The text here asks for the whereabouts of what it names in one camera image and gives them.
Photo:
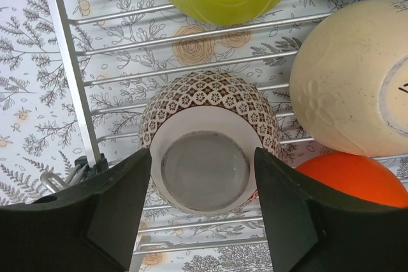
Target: orange flower print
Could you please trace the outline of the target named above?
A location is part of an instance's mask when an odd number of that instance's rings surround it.
[[[77,0],[78,6],[75,8],[73,14],[75,14],[78,10],[82,16],[88,16],[91,14],[91,4],[88,0]]]
[[[2,137],[0,135],[0,148],[6,148],[9,143],[13,143],[12,141],[8,140],[10,136]]]
[[[180,225],[178,222],[169,222],[171,225]],[[171,235],[176,235],[177,237],[181,238],[181,235],[183,235],[184,231],[183,229],[172,229],[171,230]]]
[[[226,47],[239,48],[249,42],[251,32],[249,30],[227,33],[221,36],[221,43]]]
[[[147,224],[143,221],[140,221],[139,229],[145,229],[146,227],[147,227]]]
[[[162,253],[151,253],[145,255],[143,258],[143,264],[145,266],[155,266],[156,264],[159,264],[160,262],[163,261],[163,254]]]
[[[200,25],[185,25],[181,27],[176,36],[204,32]],[[178,61],[183,65],[204,64],[211,61],[214,55],[215,41],[212,38],[192,38],[173,43],[173,52]]]
[[[31,111],[25,110],[23,107],[21,107],[21,110],[14,114],[14,116],[17,116],[18,119],[25,120],[28,118],[28,113],[31,113]]]

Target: orange bowl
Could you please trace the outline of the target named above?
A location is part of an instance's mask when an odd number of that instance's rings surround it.
[[[342,152],[315,157],[297,171],[350,196],[398,208],[408,207],[408,191],[381,163]]]

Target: dish rack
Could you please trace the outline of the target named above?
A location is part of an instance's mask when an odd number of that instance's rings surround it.
[[[174,6],[172,4],[162,4],[162,5],[152,6],[150,8],[138,8],[138,9],[126,11],[126,12],[109,13],[109,14],[100,15],[97,17],[73,20],[73,19],[69,19],[67,16],[64,0],[48,0],[48,5],[50,7],[50,12],[51,12],[52,20],[54,23],[59,48],[61,50],[62,61],[65,67],[66,77],[67,77],[69,89],[70,89],[72,100],[73,100],[73,106],[75,107],[76,117],[78,120],[78,125],[80,128],[80,133],[81,133],[82,141],[83,141],[84,148],[85,148],[87,162],[90,167],[93,167],[94,165],[96,165],[103,158],[101,155],[101,152],[99,151],[99,147],[98,147],[99,143],[101,143],[102,141],[106,141],[106,140],[135,137],[138,134],[137,132],[128,132],[128,133],[122,133],[122,134],[108,134],[108,135],[102,135],[102,136],[97,137],[95,129],[92,124],[92,116],[100,115],[100,114],[104,114],[104,113],[108,113],[112,111],[144,108],[146,107],[147,103],[142,102],[142,103],[131,104],[127,106],[100,108],[100,109],[91,111],[91,109],[89,108],[89,102],[87,100],[87,95],[85,93],[86,87],[90,87],[94,85],[101,85],[101,84],[106,84],[106,83],[134,80],[134,79],[145,78],[145,77],[160,76],[164,74],[190,72],[190,71],[199,70],[199,69],[214,68],[220,65],[242,64],[242,63],[249,63],[249,62],[255,62],[255,61],[265,61],[265,60],[270,60],[270,59],[290,57],[290,56],[296,55],[297,51],[281,52],[281,53],[276,53],[276,54],[271,54],[271,55],[248,56],[248,57],[242,57],[238,59],[222,60],[221,62],[210,62],[210,63],[205,63],[205,64],[184,66],[181,68],[167,69],[165,71],[151,71],[151,72],[146,72],[146,73],[138,73],[138,74],[127,75],[127,76],[116,76],[116,77],[111,77],[111,78],[105,78],[103,80],[92,80],[92,81],[82,80],[82,75],[81,75],[80,67],[78,63],[78,56],[102,54],[104,52],[119,52],[123,50],[130,50],[133,48],[164,45],[164,44],[184,41],[187,39],[197,39],[197,38],[205,38],[205,37],[211,37],[211,36],[219,36],[222,34],[230,34],[230,33],[238,32],[238,31],[270,29],[270,28],[277,27],[280,25],[293,25],[293,24],[300,23],[300,22],[311,22],[315,20],[321,20],[332,14],[331,12],[328,12],[328,13],[307,15],[307,16],[302,16],[302,17],[292,17],[292,18],[276,20],[276,21],[258,22],[254,24],[240,25],[240,26],[236,26],[232,28],[211,30],[207,32],[159,38],[159,39],[155,39],[151,41],[144,41],[141,43],[128,43],[125,45],[117,45],[117,46],[105,47],[105,48],[94,49],[94,50],[77,51],[75,50],[75,46],[72,40],[72,33],[70,29],[71,25],[84,25],[84,24],[102,22],[106,20],[114,20],[117,18],[130,17],[133,15],[149,14],[149,13],[159,12],[162,10],[170,10],[170,9],[173,9]],[[258,86],[258,89],[261,91],[276,90],[276,89],[286,89],[288,88],[288,86],[289,86],[288,83],[280,83],[280,84],[267,85],[267,86],[261,86],[261,87]],[[291,111],[285,111],[285,112],[278,113],[277,116],[279,118],[290,117],[290,116],[294,116],[294,114]],[[311,137],[285,139],[285,140],[281,140],[281,144],[288,145],[292,143],[308,142],[312,140],[313,138]],[[401,158],[405,156],[407,155],[398,155],[398,156],[393,156],[393,157],[376,157],[375,159],[381,161],[381,160],[386,160],[386,159],[391,159],[391,158],[392,159]],[[250,204],[250,207],[251,208],[249,209],[255,209],[255,210],[259,209],[259,201],[255,200],[255,202]],[[160,209],[167,209],[167,208],[172,208],[172,206],[168,204],[145,206],[143,210],[152,211],[152,210],[160,210]],[[267,243],[267,240],[264,237],[251,237],[251,238],[239,239],[239,240],[228,239],[228,240],[214,241],[214,242],[199,241],[197,243],[189,243],[189,244],[183,244],[183,243],[172,244],[169,241],[151,242],[150,236],[149,236],[149,233],[153,233],[156,231],[171,231],[171,230],[188,229],[192,227],[207,226],[207,225],[239,224],[242,222],[262,222],[262,216],[226,218],[226,219],[220,218],[219,220],[204,221],[204,222],[202,221],[201,222],[188,222],[188,220],[186,220],[184,224],[151,226],[145,229],[140,229],[139,234],[141,234],[141,237],[138,239],[139,242],[134,251],[134,257],[132,260],[132,266],[131,266],[130,271],[136,272],[139,270],[140,265],[143,261],[143,257],[146,254]]]

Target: botanical print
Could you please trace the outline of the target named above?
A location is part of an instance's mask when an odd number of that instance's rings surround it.
[[[400,160],[400,167],[397,169],[397,176],[400,178],[408,178],[408,157]]]
[[[184,264],[185,272],[272,272],[268,245],[240,245],[218,248],[219,256],[193,256]]]
[[[186,25],[181,27],[176,36],[205,32],[200,25]],[[215,41],[212,38],[189,39],[173,44],[173,52],[183,65],[197,65],[211,62],[214,56]]]
[[[234,33],[198,37],[225,27],[195,21],[168,5],[167,0],[66,0],[68,17],[76,20],[111,13],[126,16],[71,26],[75,48],[85,82],[103,82],[122,77],[119,82],[92,84],[86,88],[92,123],[97,137],[137,132],[147,101],[166,84],[187,71],[232,73],[260,87],[269,100],[284,140],[307,137],[292,114],[289,89],[270,86],[287,83],[293,56],[273,57],[294,52],[321,19],[311,22],[276,24],[276,21],[318,13],[328,13],[361,0],[283,0],[268,13],[246,25],[272,26]],[[396,2],[404,10],[405,2]],[[104,47],[134,48],[87,55]],[[247,57],[265,57],[245,62]],[[142,74],[138,78],[131,75]],[[134,108],[116,110],[119,106]],[[75,159],[84,155],[77,117],[69,94],[64,66],[47,0],[0,0],[0,205],[30,203],[49,193],[40,183],[44,171],[66,178]],[[139,148],[138,137],[105,140],[100,150],[111,164],[118,163]],[[286,159],[299,164],[326,152],[313,141],[284,146]],[[383,161],[406,182],[408,159]],[[264,237],[258,200],[240,211],[218,216],[188,215],[168,206],[150,186],[140,229],[164,227],[143,233],[151,241],[196,243]],[[230,224],[222,219],[256,218]],[[211,225],[177,228],[193,222]],[[141,271],[272,271],[266,244],[219,247],[207,250],[160,252],[143,259]]]

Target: metal wire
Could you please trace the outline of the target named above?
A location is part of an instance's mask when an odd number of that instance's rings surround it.
[[[45,171],[40,176],[40,182],[43,184],[45,188],[47,188],[50,192],[59,192],[68,188],[68,184],[65,183],[62,178],[57,176],[55,173]]]
[[[154,39],[152,41],[142,41],[139,43],[129,43],[129,44],[123,44],[123,45],[114,46],[114,47],[106,47],[106,48],[100,48],[100,49],[94,49],[94,50],[88,50],[88,51],[79,51],[79,52],[76,52],[76,54],[78,56],[88,56],[88,55],[103,54],[103,53],[109,53],[109,52],[118,52],[118,51],[129,50],[129,49],[140,48],[140,47],[162,45],[165,43],[174,43],[176,41],[206,38],[209,36],[219,36],[222,34],[230,34],[230,33],[238,32],[238,31],[251,31],[251,30],[262,29],[262,28],[267,28],[267,27],[277,27],[280,25],[291,25],[291,24],[297,24],[300,22],[311,22],[313,20],[325,19],[331,14],[332,12],[307,15],[303,17],[294,17],[294,18],[288,18],[288,19],[274,20],[273,22],[260,22],[258,24],[252,24],[252,25],[241,25],[239,27],[218,29],[218,30],[213,30],[213,31],[205,31],[205,32],[194,33],[194,34],[185,34],[185,35],[180,35],[180,36],[172,36],[169,38]]]
[[[267,86],[260,86],[257,87],[258,90],[264,91],[264,90],[275,90],[275,89],[284,89],[286,87],[289,87],[288,83],[283,83],[283,84],[277,84],[277,85],[267,85]],[[143,103],[135,103],[135,104],[130,104],[130,105],[125,105],[125,106],[114,106],[114,107],[109,107],[109,108],[98,108],[97,110],[91,111],[91,116],[95,115],[100,115],[100,114],[106,114],[106,113],[115,113],[117,111],[124,111],[124,110],[132,110],[135,108],[144,108],[148,105],[147,102]]]
[[[236,239],[229,241],[215,241],[215,242],[203,242],[203,243],[192,243],[192,244],[179,244],[172,245],[167,248],[150,248],[148,250],[137,250],[133,252],[133,255],[145,255],[153,253],[163,253],[163,252],[176,252],[176,251],[186,251],[186,250],[200,250],[204,248],[221,248],[221,247],[232,247],[237,245],[259,245],[260,243],[268,243],[266,238],[248,238],[248,239]]]
[[[68,173],[68,176],[64,180],[65,183],[67,183],[67,184],[71,183],[73,177],[76,175],[79,168],[81,168],[81,165],[76,165],[74,168],[71,169],[71,171]]]
[[[289,52],[280,52],[278,54],[268,54],[268,55],[260,55],[257,57],[241,57],[239,59],[233,60],[224,60],[219,62],[211,62],[199,65],[192,65],[192,66],[185,66],[180,68],[173,68],[173,69],[166,69],[164,71],[151,71],[148,73],[137,73],[128,76],[116,76],[113,78],[107,78],[102,80],[92,80],[84,82],[84,86],[94,86],[94,85],[101,85],[113,82],[121,82],[121,81],[128,81],[134,80],[139,78],[146,78],[150,76],[161,76],[161,75],[169,75],[172,73],[185,73],[186,71],[193,71],[198,69],[207,69],[207,68],[215,68],[219,66],[226,66],[226,65],[234,65],[234,64],[241,64],[241,63],[248,63],[248,62],[255,62],[255,61],[265,61],[269,59],[276,59],[279,57],[290,57],[293,55],[298,54],[298,51],[289,51]]]
[[[82,178],[84,177],[84,172],[85,172],[85,170],[87,168],[88,168],[87,164],[82,166],[82,168],[78,171],[76,176],[74,176],[74,178],[72,179],[70,185],[75,185],[75,184],[79,183],[82,180]]]
[[[83,18],[83,19],[70,19],[69,23],[71,25],[85,25],[85,24],[92,24],[95,22],[112,20],[116,18],[124,18],[124,17],[130,17],[134,15],[140,15],[140,14],[155,13],[155,12],[170,10],[174,8],[175,8],[174,5],[169,3],[169,4],[162,4],[160,6],[152,6],[150,8],[137,9],[137,10],[131,10],[131,11],[126,11],[126,12],[111,13],[111,14],[106,14],[106,15],[97,16],[97,17],[89,17],[89,18]]]
[[[156,232],[156,231],[167,231],[167,230],[172,230],[172,229],[188,229],[191,227],[198,227],[198,226],[233,224],[233,223],[242,223],[242,222],[259,222],[259,221],[263,221],[262,217],[232,218],[232,219],[206,221],[206,222],[193,222],[193,223],[188,223],[188,224],[148,227],[146,229],[139,229],[138,233],[143,234],[143,233],[151,233],[151,232]]]

